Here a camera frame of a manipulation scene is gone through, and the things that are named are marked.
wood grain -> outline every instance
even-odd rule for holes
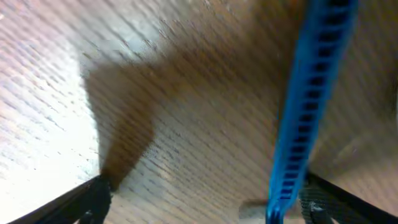
[[[396,213],[398,25],[361,2],[311,167]],[[100,172],[108,223],[237,223],[265,199],[302,1],[0,2],[0,222]]]

